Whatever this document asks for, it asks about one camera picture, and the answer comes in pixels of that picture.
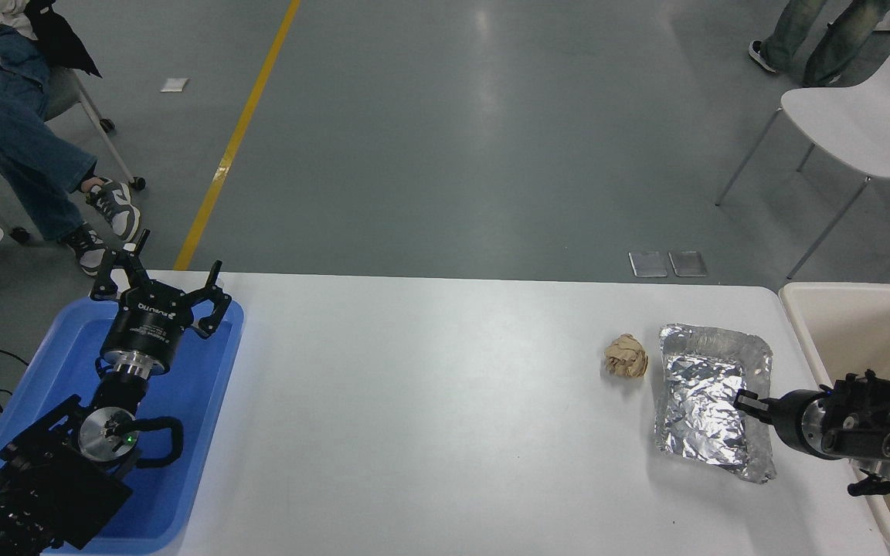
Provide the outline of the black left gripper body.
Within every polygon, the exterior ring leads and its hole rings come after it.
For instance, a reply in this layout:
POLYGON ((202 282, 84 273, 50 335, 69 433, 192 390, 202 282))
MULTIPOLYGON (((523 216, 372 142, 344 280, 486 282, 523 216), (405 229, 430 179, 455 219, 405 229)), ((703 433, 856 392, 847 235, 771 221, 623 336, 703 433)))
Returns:
POLYGON ((102 343, 101 357, 116 363, 117 356, 135 352, 155 367, 170 367, 190 325, 185 292, 160 282, 145 282, 123 292, 119 310, 102 343))

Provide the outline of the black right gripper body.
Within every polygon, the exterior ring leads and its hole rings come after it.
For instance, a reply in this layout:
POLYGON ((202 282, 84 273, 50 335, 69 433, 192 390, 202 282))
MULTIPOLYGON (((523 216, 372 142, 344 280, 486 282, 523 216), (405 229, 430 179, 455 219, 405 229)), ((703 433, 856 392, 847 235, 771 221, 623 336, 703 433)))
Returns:
POLYGON ((809 453, 809 446, 802 430, 803 416, 808 407, 808 390, 794 390, 781 395, 780 398, 769 400, 771 425, 776 430, 778 439, 785 446, 803 453, 809 453))

